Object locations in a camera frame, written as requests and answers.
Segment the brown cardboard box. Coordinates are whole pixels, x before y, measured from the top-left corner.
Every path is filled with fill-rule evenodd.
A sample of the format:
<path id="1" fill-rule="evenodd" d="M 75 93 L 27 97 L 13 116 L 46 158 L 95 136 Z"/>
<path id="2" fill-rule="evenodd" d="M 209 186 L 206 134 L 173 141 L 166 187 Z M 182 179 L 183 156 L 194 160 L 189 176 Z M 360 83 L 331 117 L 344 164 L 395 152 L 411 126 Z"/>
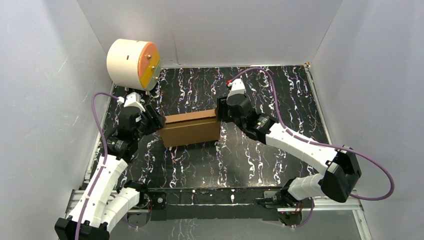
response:
<path id="1" fill-rule="evenodd" d="M 218 141 L 222 122 L 214 109 L 168 115 L 158 135 L 166 148 Z"/>

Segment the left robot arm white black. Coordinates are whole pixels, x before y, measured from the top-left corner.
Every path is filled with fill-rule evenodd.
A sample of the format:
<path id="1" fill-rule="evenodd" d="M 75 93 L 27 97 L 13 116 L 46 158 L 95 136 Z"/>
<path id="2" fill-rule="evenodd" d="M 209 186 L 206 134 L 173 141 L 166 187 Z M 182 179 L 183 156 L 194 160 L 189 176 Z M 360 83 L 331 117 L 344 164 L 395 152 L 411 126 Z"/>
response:
<path id="1" fill-rule="evenodd" d="M 132 180 L 112 200 L 109 198 L 138 150 L 139 141 L 162 129 L 165 121 L 150 104 L 134 103 L 122 108 L 114 132 L 103 140 L 105 153 L 79 202 L 66 218 L 60 217 L 55 223 L 60 240 L 108 240 L 131 208 L 148 205 L 147 187 Z"/>

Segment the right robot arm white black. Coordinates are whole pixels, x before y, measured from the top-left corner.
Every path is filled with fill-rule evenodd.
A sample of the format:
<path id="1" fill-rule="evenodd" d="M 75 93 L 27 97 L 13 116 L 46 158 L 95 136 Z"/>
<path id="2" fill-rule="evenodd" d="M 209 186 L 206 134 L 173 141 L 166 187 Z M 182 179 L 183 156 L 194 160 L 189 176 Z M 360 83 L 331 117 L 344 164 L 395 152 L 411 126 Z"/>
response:
<path id="1" fill-rule="evenodd" d="M 312 166 L 317 173 L 290 179 L 272 197 L 258 201 L 271 206 L 295 207 L 304 199 L 328 197 L 345 203 L 362 175 L 357 157 L 347 150 L 320 146 L 318 142 L 281 126 L 268 114 L 258 113 L 245 94 L 217 98 L 219 122 L 234 123 L 248 138 L 278 148 Z"/>

